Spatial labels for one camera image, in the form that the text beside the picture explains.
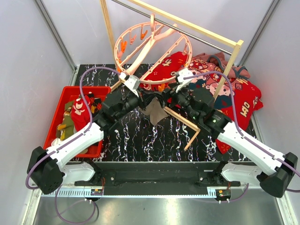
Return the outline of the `red cat pattern sock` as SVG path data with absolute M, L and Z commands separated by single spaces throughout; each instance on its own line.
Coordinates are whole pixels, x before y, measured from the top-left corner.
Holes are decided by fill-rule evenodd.
M 86 106 L 84 100 L 82 98 L 77 98 L 72 106 L 71 118 L 74 122 L 74 127 L 76 131 L 81 130 L 90 122 L 90 113 L 89 113 L 89 103 Z

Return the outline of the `beige sock maroon striped cuff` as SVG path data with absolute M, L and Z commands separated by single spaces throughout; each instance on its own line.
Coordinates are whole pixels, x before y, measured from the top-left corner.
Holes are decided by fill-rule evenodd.
M 154 126 L 156 126 L 162 119 L 168 117 L 168 114 L 161 107 L 157 98 L 153 98 L 146 106 L 145 110 L 141 110 L 141 112 L 150 117 L 150 122 Z

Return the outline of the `orange clip holding sock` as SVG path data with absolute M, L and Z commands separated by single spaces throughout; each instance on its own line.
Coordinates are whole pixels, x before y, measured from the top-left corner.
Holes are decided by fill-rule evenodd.
M 165 89 L 165 84 L 161 84 L 158 86 L 158 91 L 162 92 Z

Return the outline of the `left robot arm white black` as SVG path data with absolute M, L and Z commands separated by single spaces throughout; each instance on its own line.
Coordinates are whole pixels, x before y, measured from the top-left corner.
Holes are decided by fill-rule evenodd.
M 100 183 L 101 170 L 93 162 L 69 164 L 69 161 L 116 130 L 126 114 L 137 107 L 145 109 L 157 95 L 146 90 L 129 91 L 126 96 L 119 91 L 110 92 L 98 114 L 83 129 L 60 144 L 46 150 L 39 146 L 32 151 L 26 187 L 50 194 L 63 184 Z

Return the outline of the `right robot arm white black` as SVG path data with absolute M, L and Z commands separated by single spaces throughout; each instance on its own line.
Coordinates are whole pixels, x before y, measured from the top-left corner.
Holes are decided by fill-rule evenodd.
M 201 131 L 221 141 L 249 158 L 255 165 L 224 163 L 213 173 L 214 183 L 223 186 L 229 181 L 259 185 L 266 193 L 281 198 L 297 174 L 298 157 L 274 150 L 247 132 L 236 121 L 213 107 L 213 97 L 203 89 L 165 89 L 162 98 L 166 103 L 178 105 Z

